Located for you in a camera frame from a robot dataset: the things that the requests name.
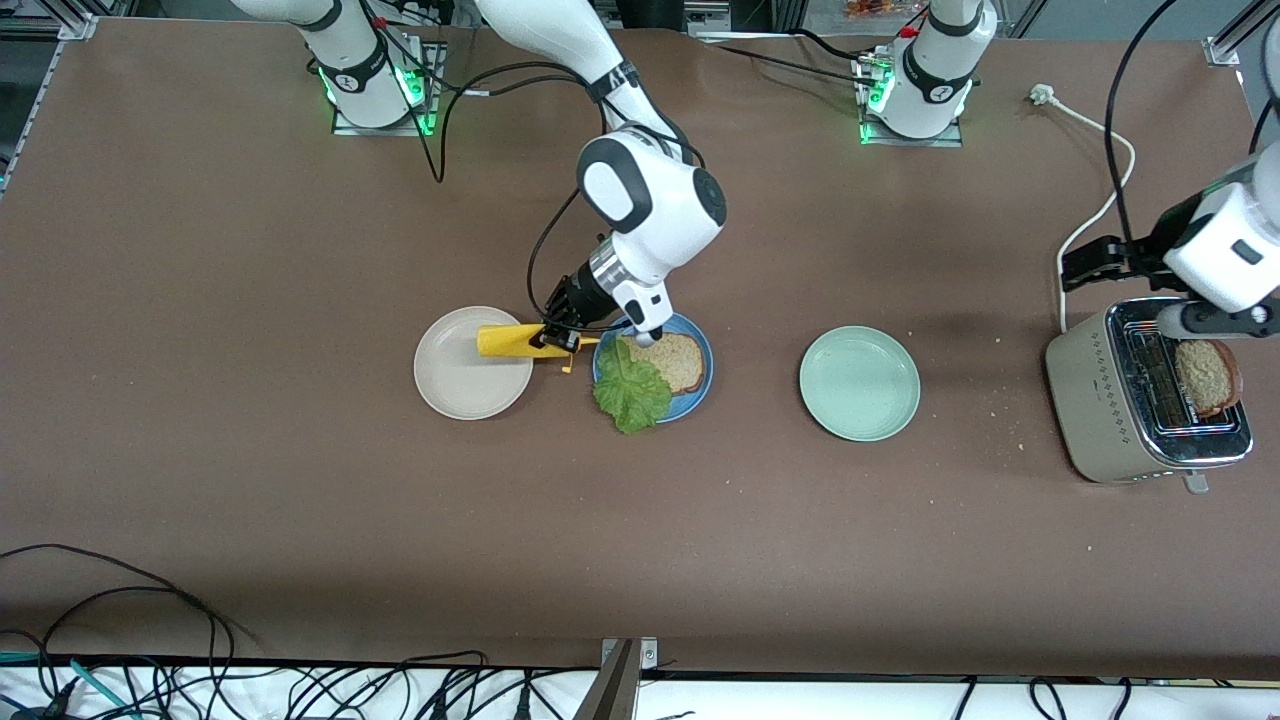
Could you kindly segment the yellow mustard squeeze bottle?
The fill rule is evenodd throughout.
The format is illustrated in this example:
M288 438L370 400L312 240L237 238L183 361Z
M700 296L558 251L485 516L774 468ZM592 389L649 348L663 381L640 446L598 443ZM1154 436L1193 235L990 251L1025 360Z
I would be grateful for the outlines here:
M600 343L598 337L579 337L579 343L573 350L566 350L552 345L549 341L539 340L545 325L540 324L513 324L513 325L480 325L476 333L476 350L481 357L515 357L515 359L562 359L567 357L568 364L564 373L572 372L572 356L582 348L593 348Z

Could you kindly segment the green lettuce leaf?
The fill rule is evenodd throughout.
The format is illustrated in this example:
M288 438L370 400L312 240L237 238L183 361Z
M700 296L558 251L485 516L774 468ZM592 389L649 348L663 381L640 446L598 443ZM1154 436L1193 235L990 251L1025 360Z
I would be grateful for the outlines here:
M672 389L654 364L632 357L623 340L616 334L598 346L599 378L593 397L613 419L614 428L631 436L657 425L667 415Z

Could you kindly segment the brown bread slice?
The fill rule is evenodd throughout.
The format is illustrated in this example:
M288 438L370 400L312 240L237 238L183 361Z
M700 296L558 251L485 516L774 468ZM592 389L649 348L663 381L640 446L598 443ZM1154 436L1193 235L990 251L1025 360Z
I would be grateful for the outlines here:
M1198 418L1216 416L1242 400L1243 375L1233 351L1220 340L1179 341L1178 379Z
M648 347L640 346L630 334L625 334L622 341L634 361L649 363L659 372L673 396L690 395L701 387L707 360L694 336L668 333Z

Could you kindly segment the beige plate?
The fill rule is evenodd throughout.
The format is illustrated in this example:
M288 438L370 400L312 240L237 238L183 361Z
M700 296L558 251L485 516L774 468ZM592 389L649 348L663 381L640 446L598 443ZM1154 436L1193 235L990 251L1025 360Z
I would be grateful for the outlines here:
M484 325L517 325L511 314L489 306L456 309L422 334L413 355L413 382L436 413L456 420L488 419L512 406L532 377L530 357L488 357L477 350Z

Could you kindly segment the blue plate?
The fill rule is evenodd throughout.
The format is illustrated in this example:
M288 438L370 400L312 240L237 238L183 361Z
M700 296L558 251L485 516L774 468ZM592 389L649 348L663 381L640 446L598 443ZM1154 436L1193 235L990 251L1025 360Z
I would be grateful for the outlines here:
M609 337L612 337L612 336L616 336L616 334L621 334L623 337L625 332L628 328L630 328L630 325L626 327L626 328L623 328L623 329L609 331L609 332L604 333L600 337L600 342L604 341L604 340L607 340L607 338L609 338ZM692 322L687 316L677 313L677 314L675 314L664 324L664 334L668 334L668 333L682 333L682 334L691 334L691 336L695 337L695 340L698 341L698 343L701 346L701 351L704 352L704 357L707 360L707 374L704 375L704 380L701 383L701 387L698 391L695 391L695 392L692 392L690 395L680 395L680 396L673 396L672 395L672 401L671 401L669 411L667 413L667 415L662 420L659 420L659 423L657 425L663 424L663 423L676 421L676 420L678 420L678 419L689 415L695 407L698 407L698 405L708 396L708 393L710 391L710 384L713 382L714 370L716 370L714 354L712 352L710 341L708 340L707 334L703 332L703 329L695 322ZM594 387L595 379L599 378L599 369L598 369L598 365L596 365L598 359L599 359L599 355L598 355L599 354L599 348L598 348L599 345L600 343L598 343L595 346L594 354L591 356L593 387Z

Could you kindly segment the mint green plate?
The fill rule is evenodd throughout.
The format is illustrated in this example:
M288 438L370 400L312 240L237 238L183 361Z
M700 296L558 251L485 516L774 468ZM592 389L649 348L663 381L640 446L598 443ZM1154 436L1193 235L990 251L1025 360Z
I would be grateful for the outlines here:
M896 436L916 414L922 380L892 336L844 325L815 338L800 363L797 383L809 415L831 434L852 442Z

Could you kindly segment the beige chrome toaster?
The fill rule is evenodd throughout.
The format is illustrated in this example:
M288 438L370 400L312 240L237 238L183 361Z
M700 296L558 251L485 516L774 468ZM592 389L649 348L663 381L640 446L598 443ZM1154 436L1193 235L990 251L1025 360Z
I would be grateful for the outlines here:
M1073 466L1107 486L1180 477L1204 495L1208 470L1245 459L1254 437L1242 401L1198 418L1175 370L1179 341L1157 329L1172 297L1117 302L1052 340L1044 366Z

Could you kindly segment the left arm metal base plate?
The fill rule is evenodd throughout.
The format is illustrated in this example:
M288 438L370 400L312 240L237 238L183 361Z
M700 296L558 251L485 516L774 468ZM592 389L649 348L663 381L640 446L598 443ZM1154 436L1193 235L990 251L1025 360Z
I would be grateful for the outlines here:
M890 45L874 47L850 61L863 145L957 149L963 145L959 117L973 78L938 82L929 74L918 82L909 61Z

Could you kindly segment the aluminium frame profile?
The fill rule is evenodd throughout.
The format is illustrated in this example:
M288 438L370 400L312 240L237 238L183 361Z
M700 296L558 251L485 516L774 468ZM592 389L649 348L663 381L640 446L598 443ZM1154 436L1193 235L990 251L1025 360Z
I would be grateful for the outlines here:
M0 197L69 42L92 35L90 0L0 0Z
M1280 0L1248 0L1216 35L1203 41L1204 55L1212 67L1234 67L1240 60L1242 46L1262 33L1280 18Z

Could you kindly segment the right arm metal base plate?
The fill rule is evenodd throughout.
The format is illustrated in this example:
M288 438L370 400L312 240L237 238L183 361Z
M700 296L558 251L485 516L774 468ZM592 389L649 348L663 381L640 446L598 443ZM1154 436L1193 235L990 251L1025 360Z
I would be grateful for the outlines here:
M372 77L372 86L361 94L346 90L347 76L334 85L328 73L319 74L332 105L330 131L347 137L431 137L436 133L442 78L447 45L424 42L412 35L393 33L388 54L390 65Z

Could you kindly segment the metal table edge bracket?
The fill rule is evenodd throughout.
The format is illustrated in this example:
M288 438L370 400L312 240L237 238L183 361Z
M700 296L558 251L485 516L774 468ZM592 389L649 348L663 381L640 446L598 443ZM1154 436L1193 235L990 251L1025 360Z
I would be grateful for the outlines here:
M658 664L655 637L602 642L602 666L573 715L573 720L635 720L641 674Z

